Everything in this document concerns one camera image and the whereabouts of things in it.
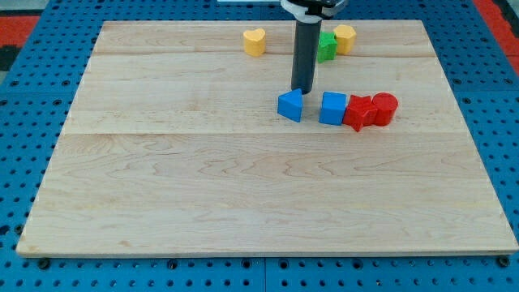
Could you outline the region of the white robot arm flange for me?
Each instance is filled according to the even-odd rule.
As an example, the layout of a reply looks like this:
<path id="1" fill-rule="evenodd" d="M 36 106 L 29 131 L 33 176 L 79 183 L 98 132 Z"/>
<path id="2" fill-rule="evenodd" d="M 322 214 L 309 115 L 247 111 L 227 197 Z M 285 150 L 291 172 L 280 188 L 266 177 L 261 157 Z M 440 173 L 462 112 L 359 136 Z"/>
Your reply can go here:
<path id="1" fill-rule="evenodd" d="M 347 5 L 348 0 L 280 0 L 281 7 L 297 21 L 316 24 L 332 19 Z"/>

